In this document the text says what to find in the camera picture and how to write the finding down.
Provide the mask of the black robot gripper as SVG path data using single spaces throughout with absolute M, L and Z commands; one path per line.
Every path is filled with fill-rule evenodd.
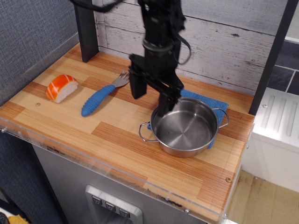
M 144 55 L 131 54 L 129 82 L 134 99 L 147 93 L 147 85 L 160 93 L 157 115 L 171 112 L 180 98 L 184 85 L 175 73 L 181 43 L 178 39 L 167 47 L 144 43 Z

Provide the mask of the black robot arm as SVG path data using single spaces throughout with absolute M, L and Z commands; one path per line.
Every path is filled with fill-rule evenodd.
M 185 17 L 179 0 L 140 0 L 145 28 L 144 55 L 130 55 L 132 96 L 140 98 L 151 86 L 160 93 L 157 114 L 172 111 L 184 85 L 176 75 Z

